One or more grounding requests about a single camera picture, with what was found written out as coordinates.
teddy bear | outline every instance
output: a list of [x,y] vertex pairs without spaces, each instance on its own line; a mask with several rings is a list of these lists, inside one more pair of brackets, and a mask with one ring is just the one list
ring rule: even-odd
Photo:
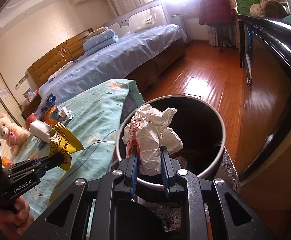
[[282,5],[274,0],[262,0],[250,7],[250,13],[258,17],[284,18],[287,12]]
[[0,137],[10,146],[12,156],[17,156],[22,144],[28,139],[30,133],[18,126],[15,122],[2,114],[0,118]]

crumpled paper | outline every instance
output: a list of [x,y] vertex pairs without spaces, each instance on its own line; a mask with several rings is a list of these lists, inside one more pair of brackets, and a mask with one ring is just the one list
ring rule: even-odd
[[122,139],[127,144],[126,156],[129,157],[132,146],[137,145],[140,174],[154,176],[161,173],[161,146],[166,146],[169,154],[183,149],[179,136],[168,127],[176,112],[175,108],[161,112],[150,104],[140,106],[124,128]]

folded blanket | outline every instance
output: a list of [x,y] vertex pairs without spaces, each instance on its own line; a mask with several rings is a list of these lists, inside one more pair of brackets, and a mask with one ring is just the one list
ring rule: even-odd
[[109,46],[113,43],[116,43],[118,41],[118,36],[114,35],[113,37],[99,43],[98,45],[94,46],[93,48],[89,49],[88,51],[85,52],[84,56],[90,56],[94,53],[96,53],[97,51],[99,51],[100,49],[105,48],[106,46]]
[[104,32],[105,30],[107,30],[109,27],[101,27],[101,28],[98,28],[98,29],[96,29],[94,32],[91,32],[91,33],[89,33],[89,35],[86,37],[86,41],[88,40],[88,39],[90,39],[91,37],[93,37],[93,36],[95,36],[95,35],[98,35],[99,33],[102,33],[102,32]]
[[85,51],[88,51],[94,46],[100,44],[102,41],[112,38],[114,35],[115,35],[115,32],[112,29],[107,29],[104,32],[99,33],[98,35],[91,37],[85,43],[83,43],[83,49]]

yellow snack package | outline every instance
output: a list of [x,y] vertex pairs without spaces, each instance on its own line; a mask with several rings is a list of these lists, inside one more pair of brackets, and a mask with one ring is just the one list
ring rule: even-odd
[[54,126],[54,130],[55,135],[51,137],[49,156],[56,153],[63,153],[65,155],[65,163],[61,164],[59,167],[65,171],[69,171],[72,160],[71,154],[83,150],[84,147],[74,134],[62,123],[58,122]]

white wall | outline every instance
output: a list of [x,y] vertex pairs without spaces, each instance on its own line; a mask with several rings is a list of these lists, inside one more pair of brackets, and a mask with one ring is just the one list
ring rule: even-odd
[[72,0],[61,0],[30,15],[6,33],[0,28],[0,72],[18,103],[23,93],[36,89],[29,77],[18,90],[15,85],[27,68],[68,38],[112,19],[102,0],[91,0],[74,6]]
[[199,18],[185,20],[185,26],[190,40],[209,40],[207,26],[199,24]]

